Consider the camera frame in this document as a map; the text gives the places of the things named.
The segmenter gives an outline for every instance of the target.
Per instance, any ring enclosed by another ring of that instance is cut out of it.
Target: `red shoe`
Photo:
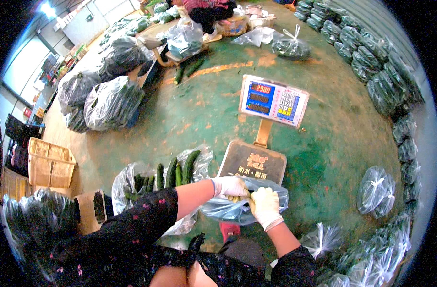
[[[232,235],[240,235],[241,229],[239,225],[225,223],[225,222],[219,222],[218,224],[220,226],[220,231],[222,232],[223,236],[223,242],[225,243],[228,237]]]

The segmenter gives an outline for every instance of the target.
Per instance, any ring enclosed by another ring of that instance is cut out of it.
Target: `digital scale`
[[[244,75],[239,111],[261,119],[253,145],[241,140],[228,144],[219,176],[244,175],[282,183],[287,157],[267,149],[273,122],[300,128],[309,93],[285,83]]]

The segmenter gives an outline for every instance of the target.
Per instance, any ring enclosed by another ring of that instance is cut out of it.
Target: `gloved hand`
[[[279,196],[270,187],[260,187],[256,192],[251,193],[249,205],[250,211],[265,232],[284,222],[279,214]]]
[[[249,198],[250,193],[246,184],[239,177],[222,176],[212,179],[215,188],[214,197],[219,195],[227,196],[233,202],[238,202],[240,198]]]

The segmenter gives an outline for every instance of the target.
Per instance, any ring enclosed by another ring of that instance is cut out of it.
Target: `scale display panel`
[[[244,75],[239,111],[300,127],[309,93],[277,81]]]

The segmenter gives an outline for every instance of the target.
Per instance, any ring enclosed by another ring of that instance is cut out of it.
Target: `cucumber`
[[[153,192],[153,186],[155,185],[155,176],[152,175],[148,180],[147,192]]]
[[[204,58],[201,58],[196,61],[196,63],[185,72],[185,76],[190,77],[194,72],[198,71],[199,67],[204,63]]]
[[[175,84],[179,84],[182,81],[182,78],[184,76],[184,71],[185,71],[185,65],[180,65],[175,75],[175,79],[174,79]]]
[[[177,158],[173,158],[166,175],[166,187],[175,187],[175,168],[177,167]]]
[[[158,164],[158,169],[157,169],[157,186],[158,186],[158,190],[162,190],[164,189],[164,165],[163,164]]]
[[[182,167],[180,164],[177,164],[177,167],[175,169],[175,186],[181,186],[182,185]]]
[[[195,160],[200,153],[201,151],[193,151],[188,155],[187,160],[185,161],[184,170],[182,172],[182,185],[189,184],[191,182]]]

